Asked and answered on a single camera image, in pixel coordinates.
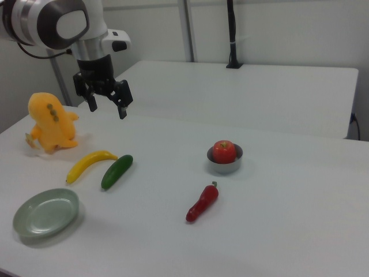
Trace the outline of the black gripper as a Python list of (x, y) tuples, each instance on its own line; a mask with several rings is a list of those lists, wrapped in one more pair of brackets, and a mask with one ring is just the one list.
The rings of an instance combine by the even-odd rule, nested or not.
[(77, 96), (83, 97), (90, 111), (94, 112), (97, 104), (93, 94), (109, 95), (109, 100), (117, 106), (119, 118), (124, 119), (133, 97), (126, 80), (115, 81), (111, 56), (108, 54), (91, 61), (78, 60), (77, 63), (80, 71), (73, 76)]

